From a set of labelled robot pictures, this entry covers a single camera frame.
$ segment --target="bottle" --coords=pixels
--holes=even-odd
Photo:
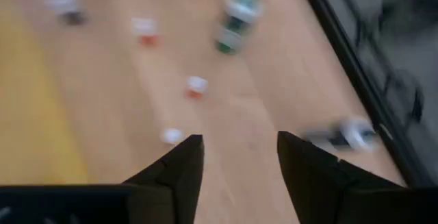
[[[235,53],[255,19],[261,14],[260,0],[227,0],[224,23],[217,41],[223,53]]]

